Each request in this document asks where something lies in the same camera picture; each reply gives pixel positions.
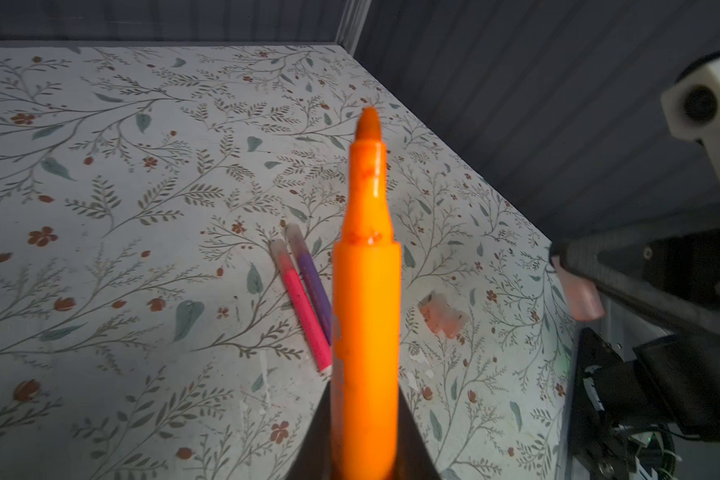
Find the bright orange marker pen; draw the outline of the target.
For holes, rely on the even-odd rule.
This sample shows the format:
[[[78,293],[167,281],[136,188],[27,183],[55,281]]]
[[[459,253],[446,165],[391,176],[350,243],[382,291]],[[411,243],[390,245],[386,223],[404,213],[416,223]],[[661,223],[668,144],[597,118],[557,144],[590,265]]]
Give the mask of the bright orange marker pen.
[[[332,252],[332,476],[390,479],[397,457],[402,253],[372,107],[358,120],[348,168],[348,203]]]

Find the purple marker pen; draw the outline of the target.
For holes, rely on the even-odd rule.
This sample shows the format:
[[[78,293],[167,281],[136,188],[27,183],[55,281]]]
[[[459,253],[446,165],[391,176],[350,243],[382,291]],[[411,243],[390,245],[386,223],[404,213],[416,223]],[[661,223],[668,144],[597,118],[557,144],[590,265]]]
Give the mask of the purple marker pen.
[[[331,344],[331,304],[313,257],[298,225],[293,223],[288,224],[285,228],[285,235],[291,251],[295,256],[299,272],[304,281],[306,292],[312,303],[319,325],[328,344]]]

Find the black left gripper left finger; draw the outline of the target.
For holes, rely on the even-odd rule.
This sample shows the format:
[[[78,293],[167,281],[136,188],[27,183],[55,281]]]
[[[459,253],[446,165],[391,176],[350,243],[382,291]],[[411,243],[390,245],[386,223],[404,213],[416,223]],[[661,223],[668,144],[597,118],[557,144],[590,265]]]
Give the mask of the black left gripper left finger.
[[[331,478],[331,382],[325,386],[303,442],[285,480]]]

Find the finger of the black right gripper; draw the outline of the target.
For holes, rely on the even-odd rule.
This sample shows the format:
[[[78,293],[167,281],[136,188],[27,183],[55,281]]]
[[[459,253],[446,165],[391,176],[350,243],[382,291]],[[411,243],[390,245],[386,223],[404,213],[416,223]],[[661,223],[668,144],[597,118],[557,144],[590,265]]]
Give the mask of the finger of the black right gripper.
[[[720,203],[557,241],[550,254],[643,319],[720,339]]]

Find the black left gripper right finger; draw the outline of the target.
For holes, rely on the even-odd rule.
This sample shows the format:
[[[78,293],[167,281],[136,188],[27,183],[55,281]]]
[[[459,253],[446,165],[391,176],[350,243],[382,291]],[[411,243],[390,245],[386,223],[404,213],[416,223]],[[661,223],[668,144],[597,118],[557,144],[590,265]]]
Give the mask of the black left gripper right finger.
[[[401,387],[398,388],[397,428],[395,478],[440,480]]]

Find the pink red marker pen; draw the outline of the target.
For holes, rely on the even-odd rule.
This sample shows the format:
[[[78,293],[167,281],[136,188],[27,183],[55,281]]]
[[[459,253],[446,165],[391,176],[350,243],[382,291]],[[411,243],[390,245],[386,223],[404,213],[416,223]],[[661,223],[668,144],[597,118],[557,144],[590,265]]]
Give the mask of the pink red marker pen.
[[[317,365],[317,370],[323,372],[332,364],[330,347],[287,250],[285,241],[282,239],[271,241],[270,253],[296,312]]]

